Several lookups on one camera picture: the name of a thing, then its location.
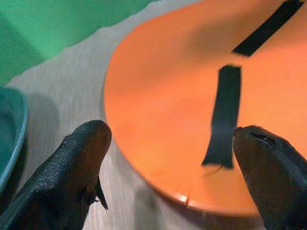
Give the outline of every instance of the orange plastic plate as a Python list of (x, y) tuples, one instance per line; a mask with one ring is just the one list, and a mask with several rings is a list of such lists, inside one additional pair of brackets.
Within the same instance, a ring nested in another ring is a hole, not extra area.
[(201, 163), (218, 70), (241, 66), (238, 126), (258, 125), (307, 156), (307, 4), (252, 56), (232, 53), (282, 0), (206, 0), (134, 29), (105, 83), (106, 117), (123, 154), (154, 188), (187, 207), (257, 215), (234, 169)]

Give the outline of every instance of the green bowl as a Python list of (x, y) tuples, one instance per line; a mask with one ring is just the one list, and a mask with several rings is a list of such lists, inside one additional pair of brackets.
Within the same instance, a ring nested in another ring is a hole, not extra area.
[(25, 96), (12, 88), (0, 88), (0, 194), (23, 146), (27, 120)]

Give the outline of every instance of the textured rubber gripper pad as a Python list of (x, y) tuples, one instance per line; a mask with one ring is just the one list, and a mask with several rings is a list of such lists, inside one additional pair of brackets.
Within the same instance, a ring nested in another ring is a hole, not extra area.
[(65, 137), (0, 217), (0, 229), (81, 229), (90, 205), (84, 208), (81, 199), (97, 185), (110, 142), (111, 131), (100, 120)]
[(258, 126), (236, 129), (233, 147), (265, 227), (305, 228), (307, 161), (287, 140)]

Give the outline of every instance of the wooden table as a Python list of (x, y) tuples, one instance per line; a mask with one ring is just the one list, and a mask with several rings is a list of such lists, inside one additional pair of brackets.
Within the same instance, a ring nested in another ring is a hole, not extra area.
[[(28, 99), (27, 153), (13, 173), (16, 193), (35, 169), (78, 125), (104, 117), (103, 86), (109, 59), (122, 38), (140, 23), (196, 2), (162, 0), (119, 24), (98, 30), (84, 41), (20, 76), (8, 86)], [(112, 142), (103, 161), (100, 180), (109, 212), (99, 203), (90, 207), (85, 230), (260, 230), (260, 218), (220, 217), (187, 210), (159, 196), (131, 168)]]

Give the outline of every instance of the black tape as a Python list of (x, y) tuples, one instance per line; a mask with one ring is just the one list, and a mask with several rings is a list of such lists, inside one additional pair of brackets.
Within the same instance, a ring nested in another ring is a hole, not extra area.
[(298, 0), (288, 0), (269, 17), (257, 30), (248, 36), (232, 52), (251, 56), (279, 28), (281, 28), (303, 5)]
[(236, 127), (241, 94), (241, 67), (224, 66), (219, 70), (219, 84), (211, 122), (211, 139), (202, 162), (233, 168), (232, 139)]

